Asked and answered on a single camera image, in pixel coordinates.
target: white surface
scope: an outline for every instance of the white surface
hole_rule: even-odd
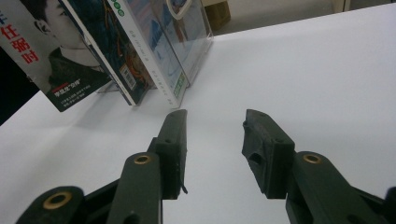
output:
[[[352,186],[396,185],[396,4],[216,36],[181,108],[188,110],[188,195],[164,223],[288,223],[241,154],[247,108],[269,114],[297,151],[326,156]],[[41,193],[90,193],[146,151],[171,112],[150,91],[139,107],[111,92],[59,113],[41,93],[0,128],[0,223]]]

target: magazine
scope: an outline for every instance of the magazine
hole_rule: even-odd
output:
[[[106,65],[127,102],[138,105],[153,81],[107,0],[59,2]]]
[[[180,107],[188,80],[151,10],[150,0],[107,0],[143,59],[155,85],[172,108]]]
[[[190,84],[213,39],[201,0],[151,0]]]
[[[58,6],[1,1],[0,46],[63,112],[111,79]]]

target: green logo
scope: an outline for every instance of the green logo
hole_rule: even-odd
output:
[[[125,15],[125,13],[124,13],[121,9],[119,9],[118,13],[119,13],[119,15],[122,16],[122,17]]]
[[[115,7],[116,9],[120,9],[120,8],[121,8],[120,3],[114,2],[114,7]]]

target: stack of books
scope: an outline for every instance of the stack of books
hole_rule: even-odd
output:
[[[213,39],[201,0],[0,3],[0,46],[59,111],[115,84],[179,108]]]

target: magazine cover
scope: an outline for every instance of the magazine cover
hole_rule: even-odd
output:
[[[59,0],[106,64],[127,102],[138,105],[152,79],[107,0]]]
[[[0,46],[59,111],[111,79],[57,0],[0,2]]]
[[[198,73],[213,34],[201,0],[150,0],[190,84]]]
[[[172,108],[180,107],[188,80],[149,0],[107,0],[143,59],[155,85]]]

